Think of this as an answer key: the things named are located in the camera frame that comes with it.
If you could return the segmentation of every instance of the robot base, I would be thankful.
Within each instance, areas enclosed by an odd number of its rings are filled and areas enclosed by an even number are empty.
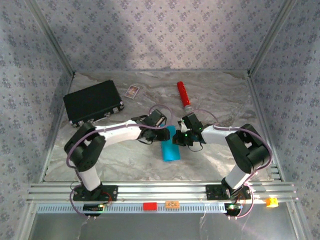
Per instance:
[[[111,201],[117,200],[118,186],[117,185],[100,185],[93,191],[88,191],[85,186],[77,187],[74,191],[73,201],[82,202],[108,202],[109,197]]]
[[[206,199],[210,200],[236,200],[238,196],[241,196],[242,200],[250,200],[251,194],[248,186],[243,186],[235,192],[230,192],[230,190],[221,184],[206,185]]]

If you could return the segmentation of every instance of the yellow object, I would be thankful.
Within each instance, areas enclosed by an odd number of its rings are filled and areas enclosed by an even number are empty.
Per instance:
[[[267,208],[276,208],[279,206],[278,199],[275,197],[271,197],[265,200]]]
[[[179,201],[165,201],[165,208],[166,209],[179,209],[180,203],[179,203]]]

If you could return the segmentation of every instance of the patterned wallpaper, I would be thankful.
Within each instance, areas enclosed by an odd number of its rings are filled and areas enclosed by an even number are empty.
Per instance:
[[[245,70],[283,0],[39,0],[77,72]]]
[[[288,181],[320,239],[320,2],[302,0],[254,76]]]
[[[12,239],[38,181],[70,77],[23,1],[0,1],[0,239]]]

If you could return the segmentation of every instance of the small orange cube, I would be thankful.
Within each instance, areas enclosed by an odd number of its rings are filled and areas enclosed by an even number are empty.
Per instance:
[[[265,203],[267,208],[276,208],[279,206],[278,199],[275,197],[267,198]]]

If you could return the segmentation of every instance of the mounting plate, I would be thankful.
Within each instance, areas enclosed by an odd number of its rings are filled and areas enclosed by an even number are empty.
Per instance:
[[[117,185],[101,185],[99,188],[101,190],[100,193],[98,194],[98,196],[93,198],[93,193],[88,191],[84,186],[77,187],[74,191],[73,201],[108,202],[109,195],[111,196],[112,202],[115,202],[117,200],[117,196],[118,196]]]
[[[250,200],[251,194],[248,186],[243,186],[236,196],[230,197],[230,191],[228,188],[221,184],[210,184],[205,186],[206,199],[211,200],[234,200],[238,196],[241,196],[243,200]]]

